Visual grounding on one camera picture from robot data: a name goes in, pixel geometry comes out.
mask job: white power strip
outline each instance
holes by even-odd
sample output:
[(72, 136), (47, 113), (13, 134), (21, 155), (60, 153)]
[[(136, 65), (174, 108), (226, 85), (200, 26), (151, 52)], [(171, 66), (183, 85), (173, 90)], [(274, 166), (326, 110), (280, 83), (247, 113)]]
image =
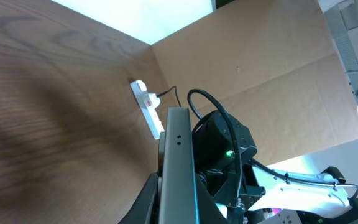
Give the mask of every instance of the white power strip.
[(148, 93), (146, 84), (142, 80), (136, 80), (131, 83), (132, 91), (136, 97), (137, 104), (142, 109), (144, 118), (153, 134), (154, 139), (160, 139), (164, 127), (156, 112), (156, 107), (160, 104), (160, 98), (155, 93)]

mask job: cardboard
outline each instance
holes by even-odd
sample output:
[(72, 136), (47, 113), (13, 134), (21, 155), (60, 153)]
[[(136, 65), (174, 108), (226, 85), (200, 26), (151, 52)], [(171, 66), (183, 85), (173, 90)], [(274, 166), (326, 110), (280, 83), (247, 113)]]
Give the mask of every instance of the cardboard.
[(208, 91), (250, 128), (265, 164), (358, 139), (357, 106), (315, 1), (236, 0), (153, 49), (182, 104), (190, 89)]

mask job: wooden table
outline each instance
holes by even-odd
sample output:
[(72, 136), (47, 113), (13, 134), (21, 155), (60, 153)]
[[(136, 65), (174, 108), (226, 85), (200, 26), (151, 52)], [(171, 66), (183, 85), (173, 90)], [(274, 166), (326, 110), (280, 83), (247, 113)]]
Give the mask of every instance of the wooden table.
[(0, 224), (126, 214), (157, 170), (135, 79), (168, 88), (149, 45), (49, 0), (0, 0)]

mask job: power cord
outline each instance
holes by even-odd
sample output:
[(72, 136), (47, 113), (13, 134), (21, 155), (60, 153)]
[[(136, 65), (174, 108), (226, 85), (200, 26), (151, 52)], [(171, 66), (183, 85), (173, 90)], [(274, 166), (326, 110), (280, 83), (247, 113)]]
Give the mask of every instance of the power cord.
[(172, 89), (175, 89), (175, 96), (176, 96), (176, 98), (177, 98), (177, 101), (178, 101), (179, 106), (181, 107), (180, 100), (179, 100), (179, 97), (178, 97), (178, 92), (177, 92), (177, 86), (173, 86), (173, 87), (171, 87), (169, 90), (163, 91), (162, 93), (158, 94), (157, 97), (160, 98), (161, 96), (163, 96), (163, 95), (169, 93)]
[(209, 113), (204, 118), (200, 115), (200, 113), (194, 107), (193, 102), (191, 101), (191, 96), (194, 93), (198, 93), (200, 95), (203, 95), (205, 98), (207, 98), (216, 107), (216, 109), (218, 109), (218, 111), (220, 112), (220, 114), (222, 115), (224, 121), (227, 124), (227, 127), (229, 129), (229, 133), (230, 133), (230, 136), (231, 136), (233, 150), (234, 150), (234, 160), (235, 160), (234, 167), (235, 167), (235, 170), (236, 170), (236, 174), (239, 176), (238, 185), (237, 185), (237, 198), (238, 198), (238, 196), (240, 194), (240, 188), (241, 188), (241, 179), (242, 179), (241, 164), (242, 163), (241, 163), (240, 149), (239, 149), (239, 145), (238, 145), (238, 142), (237, 142), (236, 133), (234, 132), (233, 124), (231, 123), (231, 121), (229, 119), (229, 115), (226, 112), (226, 110), (223, 108), (223, 106), (213, 96), (211, 96), (205, 90), (193, 89), (193, 90), (190, 90), (188, 92), (188, 94), (187, 94), (187, 102), (189, 103), (190, 108), (194, 112), (194, 114), (200, 119), (200, 121), (196, 124), (196, 126), (194, 127), (194, 129), (192, 131), (193, 136), (194, 136), (194, 133), (197, 131), (197, 129), (203, 123), (205, 123), (205, 121), (212, 115), (212, 113)]
[[(241, 187), (241, 177), (242, 177), (242, 169), (241, 169), (241, 156), (239, 153), (239, 146), (237, 143), (237, 139), (236, 139), (236, 135), (234, 133), (234, 128), (232, 123), (229, 120), (229, 116), (227, 115), (226, 110), (223, 108), (223, 106), (213, 97), (211, 96), (209, 93), (207, 93), (204, 90), (200, 90), (200, 89), (193, 89), (190, 90), (189, 93), (187, 94), (187, 101), (189, 103), (189, 106), (191, 108), (191, 110), (194, 112), (194, 114), (197, 116), (198, 119), (200, 119), (196, 126), (194, 127), (194, 129), (192, 130), (192, 136), (194, 136), (194, 133), (197, 131), (197, 129), (205, 123), (205, 121), (208, 120), (208, 118), (212, 115), (212, 112), (210, 112), (209, 114), (207, 114), (206, 116), (202, 117), (200, 115), (200, 113), (197, 111), (197, 109), (194, 107), (193, 102), (191, 101), (191, 95), (193, 93), (199, 93), (203, 96), (205, 96), (217, 109), (218, 111), (222, 114), (222, 117), (224, 118), (228, 128), (229, 128), (229, 132), (231, 135), (231, 140), (232, 140), (232, 145), (233, 145), (233, 150), (234, 150), (234, 156), (235, 156), (235, 167), (236, 167), (236, 173), (238, 175), (240, 175), (239, 178), (239, 183), (238, 183), (238, 188), (237, 188), (237, 197), (239, 195), (239, 191), (240, 191), (240, 187)], [(292, 182), (296, 182), (299, 184), (306, 184), (306, 185), (313, 185), (313, 186), (319, 186), (319, 187), (332, 187), (332, 188), (336, 188), (336, 187), (352, 187), (356, 189), (356, 192), (354, 193), (354, 195), (352, 196), (352, 198), (356, 198), (358, 196), (358, 185), (357, 184), (337, 184), (336, 182), (332, 183), (332, 184), (327, 184), (327, 183), (320, 183), (320, 182), (313, 182), (313, 181), (309, 181), (309, 180), (300, 180), (300, 179), (296, 179), (293, 177), (290, 177), (288, 175), (288, 173), (286, 173), (285, 175), (279, 174), (278, 172), (275, 172), (274, 170), (268, 168), (267, 166), (261, 164), (259, 161), (257, 161), (256, 159), (252, 158), (250, 160), (250, 163), (261, 168), (263, 171), (265, 171), (268, 174), (274, 175), (275, 177), (278, 177), (282, 180), (286, 180), (286, 181), (292, 181)]]

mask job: green light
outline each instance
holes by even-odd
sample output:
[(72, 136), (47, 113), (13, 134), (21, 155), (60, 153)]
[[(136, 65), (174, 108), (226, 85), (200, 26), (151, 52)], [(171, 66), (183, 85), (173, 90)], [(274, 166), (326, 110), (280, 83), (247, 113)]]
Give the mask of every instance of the green light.
[(228, 150), (228, 151), (226, 152), (226, 155), (227, 155), (227, 156), (233, 156), (233, 154), (234, 154), (234, 151), (233, 151), (233, 150)]

